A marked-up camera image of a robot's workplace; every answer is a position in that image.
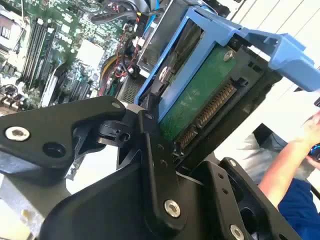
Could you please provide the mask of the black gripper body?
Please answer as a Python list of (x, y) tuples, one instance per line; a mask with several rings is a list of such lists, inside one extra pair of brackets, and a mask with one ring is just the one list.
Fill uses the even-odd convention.
[[(204, 186), (177, 174), (187, 213), (175, 240), (212, 240), (211, 210), (206, 210)], [(41, 240), (158, 240), (147, 227), (138, 164), (118, 170), (65, 198), (45, 218)]]

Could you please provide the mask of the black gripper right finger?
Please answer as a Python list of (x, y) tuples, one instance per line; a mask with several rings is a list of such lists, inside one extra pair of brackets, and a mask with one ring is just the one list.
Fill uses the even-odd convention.
[(299, 240), (300, 236), (233, 159), (203, 160), (191, 176), (204, 186), (218, 240)]

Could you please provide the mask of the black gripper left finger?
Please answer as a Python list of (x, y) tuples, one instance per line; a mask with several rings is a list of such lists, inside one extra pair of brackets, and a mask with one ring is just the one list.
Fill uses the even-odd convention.
[(0, 171), (42, 186), (59, 183), (77, 158), (106, 145), (119, 148), (119, 170), (140, 166), (149, 230), (177, 236), (187, 221), (180, 186), (170, 147), (146, 110), (134, 113), (114, 97), (101, 96), (0, 119)]

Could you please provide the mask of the person's hand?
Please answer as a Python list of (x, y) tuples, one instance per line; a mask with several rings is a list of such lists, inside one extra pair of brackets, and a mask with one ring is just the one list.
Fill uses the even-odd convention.
[(313, 153), (320, 150), (320, 112), (311, 116), (303, 124), (303, 142), (306, 144), (306, 159), (316, 169), (320, 169), (320, 161)]

